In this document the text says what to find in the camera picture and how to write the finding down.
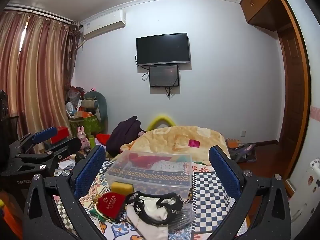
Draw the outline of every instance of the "yellow arch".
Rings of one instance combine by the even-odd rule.
[[[169,126],[176,126],[176,124],[174,123],[174,121],[172,121],[172,119],[170,117],[167,117],[166,115],[161,114],[152,120],[152,122],[149,124],[149,126],[147,128],[147,131],[154,130],[156,124],[161,120],[166,121]]]

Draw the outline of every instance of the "silver bolt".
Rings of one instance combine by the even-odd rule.
[[[279,174],[276,174],[276,175],[275,175],[275,179],[276,179],[276,180],[281,180],[281,176],[280,176]]]
[[[251,176],[252,176],[252,171],[245,170],[245,171],[244,171],[244,174],[245,174],[247,177],[251,177]]]
[[[62,172],[62,176],[63,176],[63,177],[67,177],[67,176],[70,175],[70,173],[71,173],[71,172],[70,172],[69,170],[65,170],[65,171]]]
[[[33,179],[34,179],[34,180],[40,179],[40,174],[39,174],[39,173],[35,174],[35,175],[33,176]]]

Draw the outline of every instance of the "curtain rod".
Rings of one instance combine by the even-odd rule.
[[[30,6],[21,6],[21,5],[16,5],[16,4],[7,4],[7,6],[4,8],[5,10],[15,10],[15,11],[21,11],[21,12],[32,12],[34,14],[38,14],[44,17],[48,17],[48,18],[52,18],[55,20],[58,20],[60,22],[64,22],[67,24],[71,24],[72,20],[68,19],[68,18],[64,18],[62,16],[59,16],[57,14],[53,14],[41,9],[37,9],[37,8],[33,8]]]

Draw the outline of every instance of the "transparent plastic box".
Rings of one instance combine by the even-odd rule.
[[[129,183],[134,191],[155,195],[175,192],[185,201],[192,186],[192,157],[126,150],[105,177],[109,185],[115,181]]]

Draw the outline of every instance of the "white air conditioner unit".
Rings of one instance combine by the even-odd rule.
[[[123,10],[119,10],[86,23],[84,25],[83,36],[88,40],[122,27],[125,27],[125,13]]]

